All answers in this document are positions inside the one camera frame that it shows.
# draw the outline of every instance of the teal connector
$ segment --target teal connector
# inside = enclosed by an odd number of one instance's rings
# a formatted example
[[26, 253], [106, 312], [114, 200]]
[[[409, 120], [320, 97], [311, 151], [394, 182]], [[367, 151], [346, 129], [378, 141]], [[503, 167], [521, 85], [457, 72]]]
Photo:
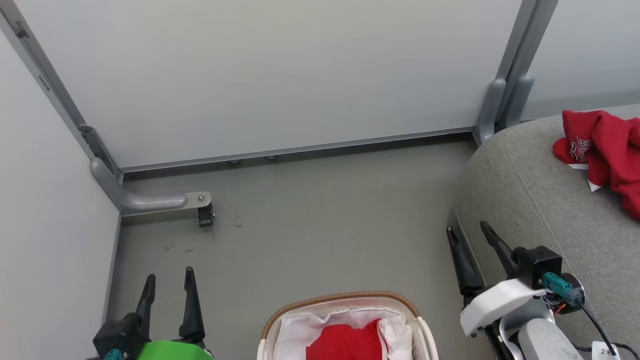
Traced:
[[573, 289], [573, 286], [562, 277], [552, 272], [548, 272], [542, 277], [542, 286], [560, 295], [569, 306], [578, 306], [578, 303], [582, 304], [582, 294]]
[[104, 360], [124, 360], [122, 357], [122, 351], [116, 348], [111, 349], [111, 351], [107, 353], [107, 356], [104, 357]]

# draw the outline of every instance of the white tag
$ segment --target white tag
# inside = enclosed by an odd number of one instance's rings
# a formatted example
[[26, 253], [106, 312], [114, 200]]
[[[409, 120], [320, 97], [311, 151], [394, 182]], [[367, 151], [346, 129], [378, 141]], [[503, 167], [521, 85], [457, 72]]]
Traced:
[[580, 163], [580, 164], [567, 164], [570, 167], [574, 168], [575, 170], [589, 170], [589, 164], [587, 163]]
[[589, 190], [591, 190], [591, 192], [594, 192], [594, 191], [600, 190], [600, 189], [602, 189], [602, 186], [596, 185], [596, 184], [592, 183], [591, 181], [589, 181]]
[[594, 341], [593, 344], [591, 344], [591, 360], [620, 360], [618, 348], [613, 344], [611, 344], [611, 346], [616, 351], [616, 355], [611, 353], [611, 350], [609, 350], [609, 347], [604, 341]]

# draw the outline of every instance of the gray floor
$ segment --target gray floor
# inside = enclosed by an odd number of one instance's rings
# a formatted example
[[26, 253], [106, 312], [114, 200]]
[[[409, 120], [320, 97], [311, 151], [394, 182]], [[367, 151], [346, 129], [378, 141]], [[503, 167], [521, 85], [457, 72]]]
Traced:
[[255, 359], [262, 327], [279, 307], [358, 290], [409, 298], [441, 359], [492, 359], [484, 338], [460, 328], [445, 235], [453, 183], [474, 146], [411, 145], [126, 182], [140, 193], [209, 191], [217, 217], [213, 229], [198, 228], [191, 212], [125, 221], [109, 317], [135, 310], [155, 273], [151, 337], [176, 338], [184, 269], [193, 266], [205, 343], [218, 360]]

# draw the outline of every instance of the white cloth liner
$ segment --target white cloth liner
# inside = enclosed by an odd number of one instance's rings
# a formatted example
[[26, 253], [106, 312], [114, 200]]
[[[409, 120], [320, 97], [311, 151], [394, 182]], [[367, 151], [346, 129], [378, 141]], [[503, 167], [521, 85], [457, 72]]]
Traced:
[[280, 325], [273, 360], [305, 360], [307, 346], [320, 337], [325, 327], [346, 324], [354, 329], [363, 329], [376, 319], [381, 319], [378, 334], [381, 335], [382, 360], [411, 360], [412, 329], [400, 313], [387, 307], [336, 311], [324, 318], [311, 313], [286, 316]]

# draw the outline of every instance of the black cable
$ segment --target black cable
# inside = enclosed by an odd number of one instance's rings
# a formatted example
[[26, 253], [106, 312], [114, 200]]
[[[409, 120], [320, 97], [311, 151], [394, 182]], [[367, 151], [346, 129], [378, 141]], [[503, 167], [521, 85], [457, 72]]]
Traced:
[[[621, 344], [621, 343], [612, 343], [613, 345], [616, 345], [619, 348], [623, 348], [625, 350], [628, 350], [636, 360], [640, 360], [640, 356], [638, 356], [638, 353], [634, 351], [634, 349], [632, 349], [629, 345], [625, 345], [625, 344]], [[584, 351], [584, 352], [591, 352], [592, 349], [591, 347], [581, 347], [576, 345], [573, 341], [571, 341], [571, 345], [573, 345], [573, 347], [575, 347], [576, 350], [578, 351]]]
[[613, 356], [615, 356], [616, 355], [616, 351], [613, 349], [613, 346], [611, 345], [611, 342], [609, 341], [609, 338], [604, 333], [604, 330], [602, 330], [602, 327], [600, 326], [600, 324], [598, 323], [596, 318], [593, 317], [593, 315], [591, 314], [589, 309], [587, 309], [587, 307], [582, 303], [582, 301], [578, 301], [577, 304], [578, 304], [578, 307], [581, 308], [584, 311], [585, 314], [587, 314], [587, 316], [589, 317], [591, 322], [593, 322], [593, 326], [595, 326], [596, 330], [600, 333], [600, 336], [604, 340], [605, 344], [607, 344], [607, 347], [609, 348], [609, 351], [611, 351], [611, 354]]
[[573, 347], [575, 347], [575, 349], [578, 351], [591, 352], [591, 347], [581, 347], [576, 345], [576, 343], [574, 343], [573, 341], [571, 341], [571, 345], [573, 345]]
[[633, 356], [636, 358], [636, 360], [640, 360], [640, 356], [638, 356], [638, 353], [634, 351], [634, 349], [632, 349], [629, 345], [625, 345], [625, 344], [619, 344], [619, 343], [612, 343], [613, 345], [616, 345], [619, 348], [624, 348], [626, 350], [628, 350], [631, 354], [633, 354]]

